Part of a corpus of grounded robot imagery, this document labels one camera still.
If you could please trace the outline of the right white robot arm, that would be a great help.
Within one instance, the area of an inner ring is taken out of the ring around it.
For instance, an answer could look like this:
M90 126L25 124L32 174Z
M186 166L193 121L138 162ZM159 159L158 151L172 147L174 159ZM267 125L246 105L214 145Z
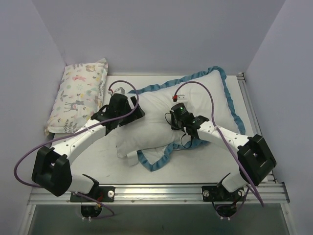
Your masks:
M234 155L239 170L220 181L217 195L222 200L230 199L236 190L247 184L258 186L277 165L266 140L258 134L249 137L214 125L206 117L195 117L183 103L174 105L170 114L174 129L185 132L192 139L213 143Z

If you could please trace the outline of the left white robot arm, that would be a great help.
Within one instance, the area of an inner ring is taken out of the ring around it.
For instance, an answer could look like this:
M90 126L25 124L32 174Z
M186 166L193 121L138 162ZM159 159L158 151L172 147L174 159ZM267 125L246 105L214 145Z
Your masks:
M113 94L109 104L94 113L87 123L66 138L59 138L53 147L41 147L36 155L32 181L55 196L78 192L94 201L99 195L99 182L86 174L75 174L72 163L97 140L117 127L145 116L139 106L139 96Z

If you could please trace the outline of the blue white plush pillowcase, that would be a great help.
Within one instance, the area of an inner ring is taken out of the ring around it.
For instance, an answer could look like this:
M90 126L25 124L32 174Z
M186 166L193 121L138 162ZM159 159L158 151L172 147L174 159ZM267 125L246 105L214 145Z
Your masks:
M161 85L146 86L139 89L137 93L140 95L144 92L169 89L174 93L184 94L188 97L186 106L188 111L196 116L214 117L218 126L244 135L246 128L240 116L236 114L226 79L227 76L222 68L211 67L207 71L169 80ZM206 142L201 140L184 140L184 143L181 143L182 149L194 149L203 144Z

